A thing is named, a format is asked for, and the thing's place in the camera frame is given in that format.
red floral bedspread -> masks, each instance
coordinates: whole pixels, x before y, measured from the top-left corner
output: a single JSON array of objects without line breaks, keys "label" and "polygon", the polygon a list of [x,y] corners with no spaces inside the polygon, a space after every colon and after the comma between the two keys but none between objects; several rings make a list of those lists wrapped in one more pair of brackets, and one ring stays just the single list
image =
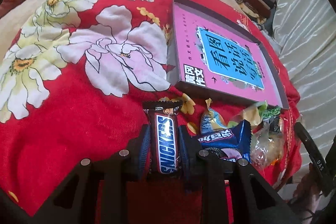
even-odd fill
[{"label": "red floral bedspread", "polygon": [[[299,94],[286,69],[245,15],[219,0],[192,1],[239,20],[272,57],[290,110],[284,157],[264,176],[274,184],[286,169],[288,178],[301,158],[293,134]],[[24,24],[0,66],[0,187],[30,215],[81,159],[106,159],[137,137],[147,122],[143,101],[182,98],[179,124],[197,132],[205,101],[164,80],[171,9],[172,0],[46,0]],[[211,107],[226,122],[243,109]],[[178,180],[129,184],[131,223],[198,223],[200,202]]]}]

